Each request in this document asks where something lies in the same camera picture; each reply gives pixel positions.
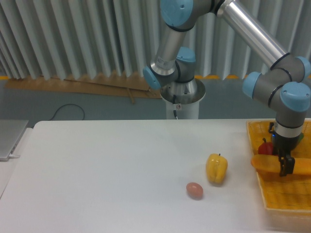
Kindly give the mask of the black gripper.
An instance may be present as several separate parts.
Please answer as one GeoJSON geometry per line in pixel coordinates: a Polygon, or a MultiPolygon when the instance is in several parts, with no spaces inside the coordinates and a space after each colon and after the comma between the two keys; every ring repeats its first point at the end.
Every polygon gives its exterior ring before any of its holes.
{"type": "Polygon", "coordinates": [[[296,143],[298,141],[299,136],[293,138],[283,137],[277,133],[272,134],[272,143],[274,145],[274,155],[278,154],[278,161],[280,163],[280,177],[285,177],[288,174],[293,174],[295,159],[287,154],[278,153],[278,150],[286,150],[292,151],[296,148],[296,143]]]}

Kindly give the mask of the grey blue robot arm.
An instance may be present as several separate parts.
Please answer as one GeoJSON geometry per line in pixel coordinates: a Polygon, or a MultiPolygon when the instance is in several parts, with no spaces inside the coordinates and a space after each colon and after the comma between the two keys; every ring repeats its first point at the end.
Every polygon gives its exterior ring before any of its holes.
{"type": "Polygon", "coordinates": [[[279,174],[297,174],[298,159],[291,153],[298,145],[311,104],[311,90],[303,83],[310,75],[310,62],[287,52],[237,0],[163,0],[160,9],[167,28],[155,58],[143,69],[148,85],[161,89],[161,95],[172,104],[197,102],[204,96],[205,89],[194,80],[195,54],[182,42],[200,16],[214,13],[269,67],[266,74],[250,73],[242,90],[276,112],[268,131],[279,174]]]}

